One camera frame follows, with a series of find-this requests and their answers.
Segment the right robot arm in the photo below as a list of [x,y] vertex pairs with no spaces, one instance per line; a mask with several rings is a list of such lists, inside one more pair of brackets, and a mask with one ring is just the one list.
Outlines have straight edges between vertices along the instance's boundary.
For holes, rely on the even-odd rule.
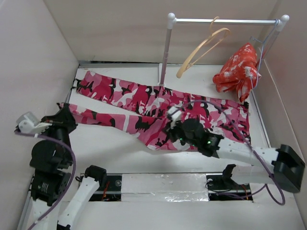
[[206,131],[197,119],[170,121],[163,130],[171,142],[180,141],[195,147],[206,157],[246,163],[229,164],[223,171],[223,186],[232,189],[238,184],[274,184],[290,193],[299,193],[305,163],[288,145],[279,148],[253,148],[222,135]]

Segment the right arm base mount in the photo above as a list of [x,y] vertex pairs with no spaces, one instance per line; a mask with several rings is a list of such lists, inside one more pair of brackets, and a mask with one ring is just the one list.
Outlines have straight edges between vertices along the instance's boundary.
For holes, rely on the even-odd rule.
[[250,185],[237,184],[231,179],[234,167],[235,164],[229,164],[221,173],[206,174],[209,201],[253,201]]

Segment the pink camouflage trousers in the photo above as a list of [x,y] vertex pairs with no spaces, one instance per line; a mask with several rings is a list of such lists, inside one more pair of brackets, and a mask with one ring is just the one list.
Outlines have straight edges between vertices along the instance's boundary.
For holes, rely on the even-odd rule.
[[196,151],[182,140],[172,142],[164,132],[169,119],[167,112],[174,107],[182,120],[197,119],[206,131],[243,143],[250,140],[248,103],[215,99],[180,92],[162,86],[139,83],[86,72],[77,82],[77,93],[122,108],[128,114],[98,113],[75,104],[69,110],[79,124],[114,127],[126,132],[151,150]]

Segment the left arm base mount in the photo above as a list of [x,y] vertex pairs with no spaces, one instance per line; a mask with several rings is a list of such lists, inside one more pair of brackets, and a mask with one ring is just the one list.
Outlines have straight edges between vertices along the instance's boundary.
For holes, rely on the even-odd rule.
[[91,165],[85,170],[85,173],[75,176],[78,187],[81,186],[83,178],[88,176],[98,179],[99,182],[99,188],[89,201],[121,201],[122,174],[108,174],[106,169]]

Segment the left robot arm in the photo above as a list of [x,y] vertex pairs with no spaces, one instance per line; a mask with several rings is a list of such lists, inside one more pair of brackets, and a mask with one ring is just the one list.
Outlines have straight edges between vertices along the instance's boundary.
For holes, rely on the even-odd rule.
[[16,132],[41,140],[31,151],[34,168],[31,199],[35,220],[31,230],[72,230],[87,202],[107,184],[106,169],[91,165],[77,177],[76,157],[69,134],[77,127],[68,104],[59,105],[55,115],[37,119],[22,115]]

